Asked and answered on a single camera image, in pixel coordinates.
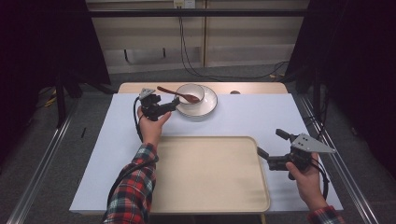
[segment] black curtain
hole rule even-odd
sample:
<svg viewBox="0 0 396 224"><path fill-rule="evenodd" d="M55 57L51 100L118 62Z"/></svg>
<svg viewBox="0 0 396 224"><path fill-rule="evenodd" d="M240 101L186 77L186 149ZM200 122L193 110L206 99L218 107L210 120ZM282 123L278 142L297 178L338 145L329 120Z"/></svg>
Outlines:
<svg viewBox="0 0 396 224"><path fill-rule="evenodd" d="M38 92L61 72L74 84L79 77L110 84L91 18L71 11L88 11L85 1L0 1L0 162L35 112Z"/></svg>
<svg viewBox="0 0 396 224"><path fill-rule="evenodd" d="M314 80L326 84L373 155L396 177L396 3L312 0L309 7L330 9L334 17L304 18L287 76L296 77L299 92Z"/></svg>

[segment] plaid sleeve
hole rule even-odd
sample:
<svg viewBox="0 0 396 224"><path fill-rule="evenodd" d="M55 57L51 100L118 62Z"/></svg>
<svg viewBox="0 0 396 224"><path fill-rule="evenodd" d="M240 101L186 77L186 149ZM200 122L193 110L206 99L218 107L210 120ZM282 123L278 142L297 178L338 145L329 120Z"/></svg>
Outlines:
<svg viewBox="0 0 396 224"><path fill-rule="evenodd" d="M157 150L153 145L142 145L134 159L120 172L126 171L145 161L155 159ZM114 191L106 211L104 223L148 223L152 191L155 186L155 163L144 166L122 179Z"/></svg>
<svg viewBox="0 0 396 224"><path fill-rule="evenodd" d="M333 206L324 207L308 214L311 224L342 224L343 218L338 215Z"/></svg>

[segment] wooden tray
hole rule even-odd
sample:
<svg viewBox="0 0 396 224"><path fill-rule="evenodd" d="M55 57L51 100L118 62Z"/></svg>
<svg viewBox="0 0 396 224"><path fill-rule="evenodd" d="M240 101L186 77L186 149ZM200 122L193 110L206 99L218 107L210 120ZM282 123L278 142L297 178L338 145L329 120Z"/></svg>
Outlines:
<svg viewBox="0 0 396 224"><path fill-rule="evenodd" d="M163 137L151 214L258 214L270 200L256 141Z"/></svg>

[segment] hand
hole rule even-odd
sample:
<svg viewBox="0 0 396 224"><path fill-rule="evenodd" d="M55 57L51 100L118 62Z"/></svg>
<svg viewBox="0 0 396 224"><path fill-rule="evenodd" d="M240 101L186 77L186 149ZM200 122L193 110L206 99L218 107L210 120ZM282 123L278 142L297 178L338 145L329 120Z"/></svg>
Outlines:
<svg viewBox="0 0 396 224"><path fill-rule="evenodd" d="M171 112L167 112L157 121L152 121L143 115L142 109L139 106L137 109L137 115L139 116L140 132L143 135L143 144L151 143L155 147L160 142L161 133L163 132L163 125L171 117Z"/></svg>
<svg viewBox="0 0 396 224"><path fill-rule="evenodd" d="M318 153L312 153L312 158L318 160ZM296 179L300 197L306 203L309 210L315 211L328 206L320 191L318 169L309 166L306 171L300 172L292 162L287 162L286 167Z"/></svg>

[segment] black cable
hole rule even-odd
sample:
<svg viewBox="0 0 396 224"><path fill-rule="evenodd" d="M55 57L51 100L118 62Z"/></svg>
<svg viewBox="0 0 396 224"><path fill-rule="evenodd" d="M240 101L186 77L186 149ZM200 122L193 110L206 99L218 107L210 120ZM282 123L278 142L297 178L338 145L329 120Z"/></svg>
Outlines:
<svg viewBox="0 0 396 224"><path fill-rule="evenodd" d="M179 29L180 29L180 55L181 55L181 61L183 63L184 69L186 69L186 71L190 74L193 75L195 77L207 77L216 81L221 82L220 79L216 79L213 78L211 76L203 76L201 74L199 74L197 71L195 71L195 69L192 67L191 63L190 63L190 58L189 58L189 54L187 53L187 48L186 48L186 41L184 39L184 26L183 26L183 19L181 17L178 18L178 23L179 23ZM191 72L187 67L186 64L184 63L184 56L183 56L183 49L184 49L184 53L186 54L186 58L187 58L187 62L189 63L190 69L193 71Z"/></svg>
<svg viewBox="0 0 396 224"><path fill-rule="evenodd" d="M323 134L323 131L324 131L324 127L325 127L325 124L326 124L326 118L327 118L327 109L328 109L328 106L329 106L329 99L330 99L330 97L329 97L329 90L328 89L326 89L326 93L325 93L326 95L325 95L325 99L324 99L324 102L323 102L323 105L324 105L324 114L323 114L323 119L322 119L322 122L321 122L321 125L320 125L320 129L319 129L319 132L318 132L318 136L317 136L317 140L321 137L321 135Z"/></svg>
<svg viewBox="0 0 396 224"><path fill-rule="evenodd" d="M308 116L308 117L303 117L303 119L313 119L313 120L319 120L318 117L322 116L325 112L325 106L323 104L323 107L320 109L320 112L316 115Z"/></svg>
<svg viewBox="0 0 396 224"><path fill-rule="evenodd" d="M144 167L146 167L146 166L149 166L149 165L151 165L152 163L155 163L155 162L157 162L157 161L159 161L159 160L160 160L160 158L158 158L158 156L155 156L154 160L145 161L145 162L143 162L143 163L137 164L136 166L134 166L134 167L132 167L131 169L127 170L127 171L125 172L124 175L121 175L121 176L117 177L116 181L114 182L113 186L112 186L111 189L110 189L110 192L108 193L108 196L107 196L107 207L108 207L108 206L110 205L110 203L111 203L111 198L113 197L113 194L114 194L114 192L116 191L116 188L119 186L119 184L121 183L121 181L122 181L127 175L130 175L131 173L133 173L133 172L135 172L135 171L137 171L137 170L139 170L139 169L142 169L142 168L144 168ZM107 212L105 212L105 213L103 214L102 221L106 220L106 214L107 214Z"/></svg>
<svg viewBox="0 0 396 224"><path fill-rule="evenodd" d="M136 103L138 100L139 100L139 97L136 97L136 99L134 99L134 126L136 127L137 135L139 135L140 141L143 142L143 135L142 135L142 132L140 131L140 126L139 126L139 123L137 122L137 118L136 118L136 113L137 113Z"/></svg>
<svg viewBox="0 0 396 224"><path fill-rule="evenodd" d="M323 195L324 200L326 200L327 199L327 194L329 192L329 182L330 182L330 180L329 180L329 178L327 178L326 171L325 171L323 165L320 164L320 162L315 160L314 158L311 158L311 160L318 163L318 165L315 165L313 162L310 162L310 165L315 167L322 174L322 179L323 179L323 193L322 193L322 195Z"/></svg>
<svg viewBox="0 0 396 224"><path fill-rule="evenodd" d="M198 73L198 72L192 67L192 65L191 65L191 63L190 63L189 54L187 53L187 48L186 48L186 41L185 41L185 38L184 38L183 19L182 19L181 17L179 17L179 18L178 18L178 21L179 21L179 30L180 30L180 55L181 55L181 61L182 61L182 63L183 63L184 68L186 69L186 71L187 71L189 74L191 74L191 75L193 75L193 76L195 76L195 77L206 77L206 78L210 78L210 79L213 79L213 80L216 80L216 81L219 81L219 82L222 82L223 80L217 79L216 77L223 77L223 78L242 78L242 79L258 79L258 78L263 78L263 77L271 76L273 73L275 73L277 70L279 70L279 69L283 66L283 64L286 64L286 63L289 62L289 61L285 61L285 62L277 63L277 64L274 65L275 68L274 68L274 70L273 70L272 72L270 72L270 73L268 73L268 74L265 74L265 75L262 75L262 76L258 76L258 77L203 76L203 75L201 75L200 73ZM186 64L185 64L185 62L184 62L183 49L184 49L184 53L186 54L187 62L188 62L189 66L190 66L190 69L191 69L192 71L190 71L190 70L187 68L187 66L186 66Z"/></svg>

